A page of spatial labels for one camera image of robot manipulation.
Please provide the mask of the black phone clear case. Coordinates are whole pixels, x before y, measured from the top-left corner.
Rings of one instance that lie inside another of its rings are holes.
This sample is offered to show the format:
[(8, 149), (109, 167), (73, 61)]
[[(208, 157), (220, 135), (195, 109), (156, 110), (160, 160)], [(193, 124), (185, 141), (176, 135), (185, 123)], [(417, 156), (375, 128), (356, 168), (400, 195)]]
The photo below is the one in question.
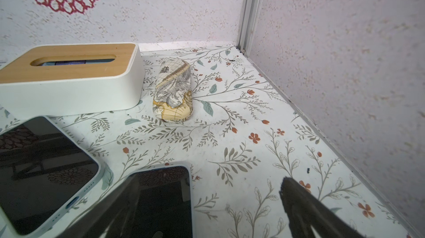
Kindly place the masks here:
[(166, 163), (132, 172), (122, 183), (131, 175), (139, 177), (141, 192), (130, 238), (192, 238), (189, 167)]

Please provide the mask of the white tissue box wooden lid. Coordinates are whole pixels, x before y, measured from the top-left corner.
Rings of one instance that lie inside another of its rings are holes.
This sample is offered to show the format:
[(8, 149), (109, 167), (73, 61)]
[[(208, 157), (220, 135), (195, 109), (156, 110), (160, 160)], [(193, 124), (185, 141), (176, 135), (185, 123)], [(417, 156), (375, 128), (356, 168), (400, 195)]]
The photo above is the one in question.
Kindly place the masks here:
[(127, 110), (144, 77), (137, 43), (38, 46), (1, 69), (1, 106), (19, 119)]

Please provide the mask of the black phone light blue case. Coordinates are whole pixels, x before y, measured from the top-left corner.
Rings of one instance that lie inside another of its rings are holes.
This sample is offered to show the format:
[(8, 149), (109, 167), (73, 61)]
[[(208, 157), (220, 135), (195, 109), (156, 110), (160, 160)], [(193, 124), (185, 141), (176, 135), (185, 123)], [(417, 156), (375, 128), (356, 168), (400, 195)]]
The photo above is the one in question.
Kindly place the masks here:
[(45, 116), (1, 135), (1, 237), (38, 238), (99, 182), (105, 164)]

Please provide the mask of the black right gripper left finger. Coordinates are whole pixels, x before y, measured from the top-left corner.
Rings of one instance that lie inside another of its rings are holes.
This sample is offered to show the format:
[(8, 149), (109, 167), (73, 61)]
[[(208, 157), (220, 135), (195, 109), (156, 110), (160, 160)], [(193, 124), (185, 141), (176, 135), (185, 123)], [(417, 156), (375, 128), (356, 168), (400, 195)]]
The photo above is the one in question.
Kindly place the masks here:
[(70, 228), (58, 235), (60, 238), (107, 238), (131, 236), (141, 185), (137, 175), (129, 176), (94, 209)]

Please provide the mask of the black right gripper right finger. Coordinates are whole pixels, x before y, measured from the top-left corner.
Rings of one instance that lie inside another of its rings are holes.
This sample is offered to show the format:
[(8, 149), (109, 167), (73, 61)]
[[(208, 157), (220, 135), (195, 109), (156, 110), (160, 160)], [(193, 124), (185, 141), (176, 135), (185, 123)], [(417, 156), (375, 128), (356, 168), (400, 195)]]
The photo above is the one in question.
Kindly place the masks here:
[(285, 177), (280, 197), (294, 238), (361, 238), (362, 235), (338, 218), (296, 180)]

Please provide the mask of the map print glasses case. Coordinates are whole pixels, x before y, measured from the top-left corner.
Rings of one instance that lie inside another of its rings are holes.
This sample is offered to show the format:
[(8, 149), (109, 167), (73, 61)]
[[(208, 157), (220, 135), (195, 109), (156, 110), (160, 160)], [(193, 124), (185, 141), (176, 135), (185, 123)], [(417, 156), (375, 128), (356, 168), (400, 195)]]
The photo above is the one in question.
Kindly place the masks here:
[(165, 122), (184, 122), (193, 113), (190, 64), (179, 58), (165, 58), (160, 62), (153, 113)]

